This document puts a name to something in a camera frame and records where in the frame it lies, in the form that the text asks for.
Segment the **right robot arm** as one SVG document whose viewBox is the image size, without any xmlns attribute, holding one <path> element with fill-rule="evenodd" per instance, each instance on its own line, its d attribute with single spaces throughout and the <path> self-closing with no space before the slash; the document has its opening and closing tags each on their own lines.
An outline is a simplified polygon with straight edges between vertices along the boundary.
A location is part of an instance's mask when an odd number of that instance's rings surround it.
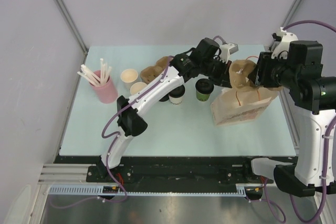
<svg viewBox="0 0 336 224">
<path fill-rule="evenodd" d="M 242 169 L 245 181 L 270 178 L 281 191 L 297 197 L 313 196 L 317 191 L 335 194 L 335 77 L 322 77 L 322 51 L 323 46 L 317 41 L 297 40 L 279 53 L 260 53 L 257 66 L 248 77 L 256 86 L 289 89 L 300 115 L 299 156 L 295 164 L 254 158 Z"/>
</svg>

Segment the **white paper cup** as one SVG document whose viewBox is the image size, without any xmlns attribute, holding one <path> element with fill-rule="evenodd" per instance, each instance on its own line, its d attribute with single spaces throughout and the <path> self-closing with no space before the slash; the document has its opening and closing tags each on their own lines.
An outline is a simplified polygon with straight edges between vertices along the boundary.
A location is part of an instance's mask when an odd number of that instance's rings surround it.
<svg viewBox="0 0 336 224">
<path fill-rule="evenodd" d="M 183 101 L 183 95 L 182 96 L 179 96 L 179 97 L 174 97 L 174 96 L 171 96 L 169 94 L 169 101 L 173 104 L 173 105 L 180 105 Z"/>
</svg>

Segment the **single cardboard cup carrier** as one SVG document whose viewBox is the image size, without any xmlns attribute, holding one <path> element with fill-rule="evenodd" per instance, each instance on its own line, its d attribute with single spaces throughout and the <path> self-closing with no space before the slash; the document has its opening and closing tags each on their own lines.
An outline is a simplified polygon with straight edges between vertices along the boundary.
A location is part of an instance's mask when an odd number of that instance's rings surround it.
<svg viewBox="0 0 336 224">
<path fill-rule="evenodd" d="M 229 81 L 232 88 L 241 92 L 257 90 L 258 88 L 248 77 L 256 66 L 251 60 L 233 61 L 229 67 Z"/>
</svg>

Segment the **green paper cup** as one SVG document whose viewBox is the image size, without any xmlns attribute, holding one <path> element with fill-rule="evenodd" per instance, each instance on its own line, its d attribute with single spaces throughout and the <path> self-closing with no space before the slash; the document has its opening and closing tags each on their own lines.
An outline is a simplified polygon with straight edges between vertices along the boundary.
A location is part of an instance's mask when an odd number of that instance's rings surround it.
<svg viewBox="0 0 336 224">
<path fill-rule="evenodd" d="M 196 98 L 201 102 L 205 102 L 209 99 L 212 92 L 212 90 L 196 90 Z"/>
</svg>

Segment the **black cup lid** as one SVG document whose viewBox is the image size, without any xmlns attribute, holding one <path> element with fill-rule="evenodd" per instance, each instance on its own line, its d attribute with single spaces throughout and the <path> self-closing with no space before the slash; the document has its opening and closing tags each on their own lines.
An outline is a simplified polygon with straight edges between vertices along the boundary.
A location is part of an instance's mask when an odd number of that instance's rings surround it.
<svg viewBox="0 0 336 224">
<path fill-rule="evenodd" d="M 172 91 L 169 92 L 169 96 L 172 98 L 180 98 L 184 95 L 185 93 L 185 86 L 181 85 L 175 89 L 173 89 Z"/>
<path fill-rule="evenodd" d="M 197 80 L 195 89 L 201 94 L 211 94 L 214 90 L 214 84 L 205 78 Z"/>
</svg>

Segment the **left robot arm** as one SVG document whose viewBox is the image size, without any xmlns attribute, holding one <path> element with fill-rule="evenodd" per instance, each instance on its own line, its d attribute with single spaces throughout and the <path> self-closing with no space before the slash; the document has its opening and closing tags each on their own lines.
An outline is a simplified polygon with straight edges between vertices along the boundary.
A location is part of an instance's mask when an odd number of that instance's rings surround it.
<svg viewBox="0 0 336 224">
<path fill-rule="evenodd" d="M 116 137 L 102 157 L 104 164 L 99 167 L 98 176 L 105 182 L 115 178 L 115 167 L 120 164 L 128 145 L 148 127 L 143 116 L 169 92 L 200 74 L 216 86 L 229 88 L 229 58 L 237 51 L 237 44 L 223 42 L 219 45 L 213 39 L 204 38 L 197 47 L 170 56 L 163 72 L 136 95 L 118 97 L 117 112 L 108 123 L 117 120 L 119 129 L 114 132 Z"/>
</svg>

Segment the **paper takeout bag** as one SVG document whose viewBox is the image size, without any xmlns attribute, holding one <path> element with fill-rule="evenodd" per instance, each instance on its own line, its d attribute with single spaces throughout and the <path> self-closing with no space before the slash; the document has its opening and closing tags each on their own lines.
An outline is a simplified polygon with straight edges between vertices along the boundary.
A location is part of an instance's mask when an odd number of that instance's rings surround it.
<svg viewBox="0 0 336 224">
<path fill-rule="evenodd" d="M 223 88 L 211 104 L 216 126 L 232 125 L 257 119 L 283 89 L 257 87 L 257 90 L 241 92 Z"/>
</svg>

